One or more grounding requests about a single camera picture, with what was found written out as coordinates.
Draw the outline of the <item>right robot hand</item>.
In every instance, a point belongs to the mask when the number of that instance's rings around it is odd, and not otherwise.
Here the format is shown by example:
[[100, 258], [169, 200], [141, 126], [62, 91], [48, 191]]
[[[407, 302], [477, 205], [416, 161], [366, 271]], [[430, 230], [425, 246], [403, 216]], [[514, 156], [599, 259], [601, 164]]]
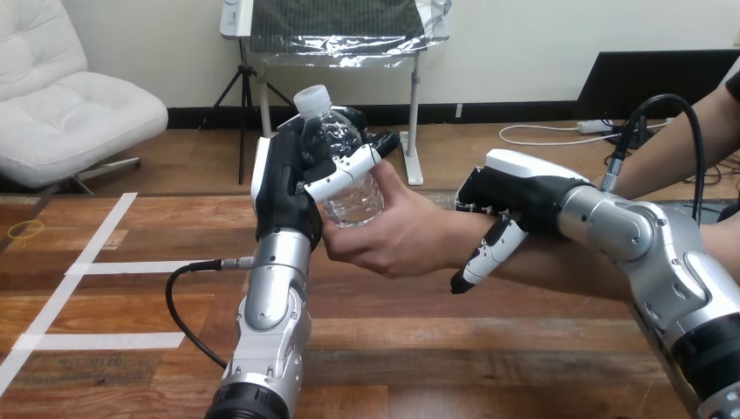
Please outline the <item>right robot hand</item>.
[[462, 294], [488, 277], [529, 234], [558, 231], [565, 195], [589, 180], [558, 164], [524, 153], [494, 148], [456, 193], [456, 210], [495, 217], [465, 266], [450, 280]]

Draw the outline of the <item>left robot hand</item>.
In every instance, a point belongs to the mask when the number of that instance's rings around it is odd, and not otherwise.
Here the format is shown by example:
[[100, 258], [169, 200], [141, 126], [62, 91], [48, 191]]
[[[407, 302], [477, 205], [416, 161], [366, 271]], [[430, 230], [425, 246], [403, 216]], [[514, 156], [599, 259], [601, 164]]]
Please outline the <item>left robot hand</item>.
[[260, 184], [251, 191], [257, 217], [256, 239], [295, 230], [315, 249], [322, 232], [318, 205], [349, 188], [400, 146], [400, 133], [393, 129], [368, 132], [361, 111], [349, 106], [333, 106], [332, 110], [360, 125], [360, 147], [348, 156], [306, 162], [300, 140], [306, 131], [305, 120], [298, 114], [278, 126], [277, 134], [261, 140], [258, 151], [262, 155], [255, 160], [252, 176]]

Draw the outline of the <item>person's hand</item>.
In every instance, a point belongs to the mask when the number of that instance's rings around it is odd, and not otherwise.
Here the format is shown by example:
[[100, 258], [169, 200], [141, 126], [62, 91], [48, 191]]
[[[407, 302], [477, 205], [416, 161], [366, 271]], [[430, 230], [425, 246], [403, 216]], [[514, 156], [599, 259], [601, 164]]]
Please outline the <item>person's hand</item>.
[[491, 216], [441, 209], [407, 188], [394, 166], [382, 161], [370, 174], [384, 209], [360, 226], [340, 228], [325, 219], [322, 236], [328, 257], [386, 278], [406, 278], [465, 265]]

